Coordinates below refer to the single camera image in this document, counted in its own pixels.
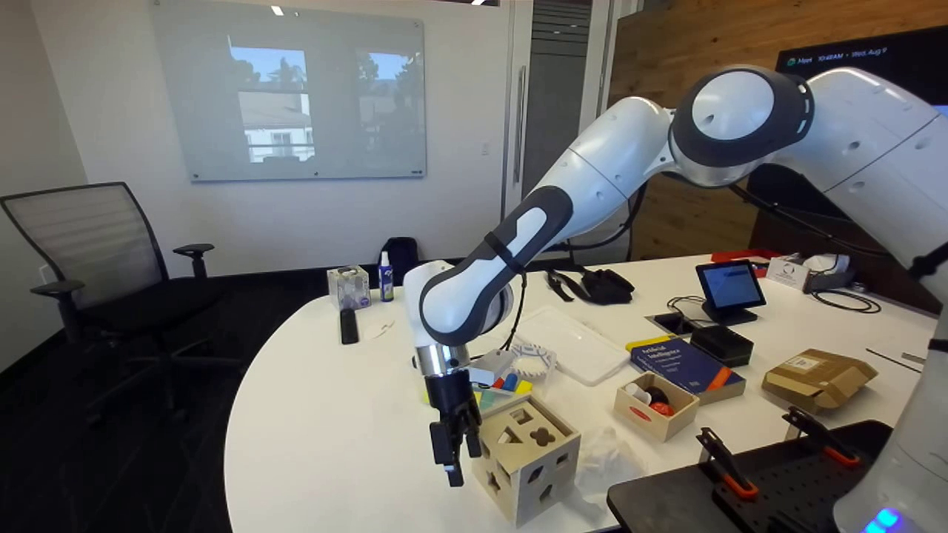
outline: table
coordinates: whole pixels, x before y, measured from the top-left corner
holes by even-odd
[[[647,316],[666,310],[673,296],[695,296],[692,265],[709,257],[669,257],[614,264],[635,282],[632,305],[559,301],[531,276],[528,307],[559,305],[618,347],[651,336],[660,328]],[[755,450],[786,434],[783,412],[762,391],[762,376],[780,360],[820,347],[864,357],[878,378],[826,425],[854,421],[894,422],[919,373],[889,365],[872,353],[919,353],[935,319],[884,301],[884,314],[848,314],[802,296],[795,288],[762,282],[768,296],[758,319],[734,326],[755,344],[744,396],[698,406],[695,422],[676,437],[655,443],[614,421],[611,406],[618,384],[636,376],[621,366],[595,387],[567,373],[550,373],[535,396],[550,406],[580,437],[578,490],[518,529],[595,529],[617,524],[604,507],[614,483],[692,464],[695,433],[713,425],[734,450]],[[506,322],[470,344],[489,353],[506,333]],[[489,493],[470,477],[447,487],[430,456],[427,422],[415,356],[402,319],[402,301],[375,301],[358,310],[361,344],[338,344],[338,310],[330,299],[301,305],[257,353],[230,406],[224,434],[224,501],[233,533],[310,533],[310,529],[512,529]]]

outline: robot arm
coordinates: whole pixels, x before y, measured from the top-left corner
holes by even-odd
[[[470,456],[481,453],[466,344],[504,316],[506,282],[541,249],[611,215],[651,175],[673,172],[695,185],[726,185],[758,162],[787,166],[946,301],[946,153],[948,122],[935,108],[857,68],[835,68],[808,82],[728,68],[698,79],[679,113],[644,98],[618,100],[460,265],[420,265],[407,276],[418,360],[441,412],[441,422],[432,422],[436,462],[460,483],[460,434],[467,434]],[[923,422],[923,413],[948,412],[948,396],[935,394],[948,381],[948,339],[932,339],[932,350],[878,467],[835,507],[845,526],[872,524],[892,493],[916,526],[948,524],[938,507],[948,493],[948,430],[932,433]]]

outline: book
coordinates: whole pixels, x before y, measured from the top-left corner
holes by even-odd
[[[660,373],[679,387],[698,396],[698,403],[716,403],[726,396],[741,396],[747,381],[731,366],[719,365],[710,353],[673,336],[666,344],[635,347],[629,353],[632,365],[641,369]]]

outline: white wall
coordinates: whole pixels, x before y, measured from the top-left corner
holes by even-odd
[[[0,2],[0,194],[82,184],[76,145],[32,23],[30,0]],[[57,305],[30,292],[41,257],[0,214],[0,369],[47,339]]]
[[[412,234],[427,257],[466,254],[500,215],[509,2],[294,0],[427,26],[424,181],[189,184],[147,11],[153,0],[32,0],[88,181],[127,181],[167,246],[210,239],[214,273],[374,259]]]

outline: bottle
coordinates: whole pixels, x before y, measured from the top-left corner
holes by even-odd
[[[383,259],[380,259],[380,299],[383,301],[395,299],[395,268],[387,264],[387,251],[383,251]]]

